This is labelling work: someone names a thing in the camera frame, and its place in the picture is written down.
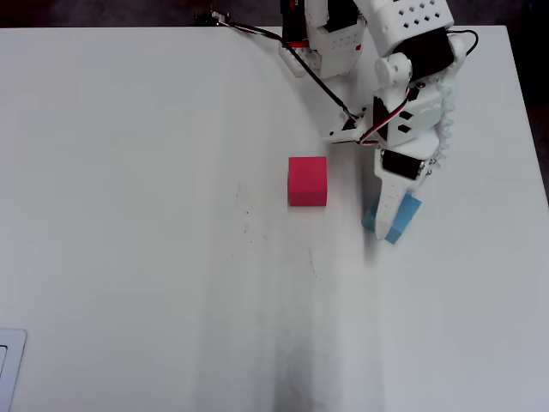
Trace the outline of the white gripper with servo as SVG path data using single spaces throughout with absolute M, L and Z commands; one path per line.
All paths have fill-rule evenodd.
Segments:
M 371 140 L 377 144 L 374 173 L 382 182 L 377 239 L 387 237 L 404 196 L 443 158 L 449 111 L 450 88 L 440 79 L 387 82 L 375 92 Z

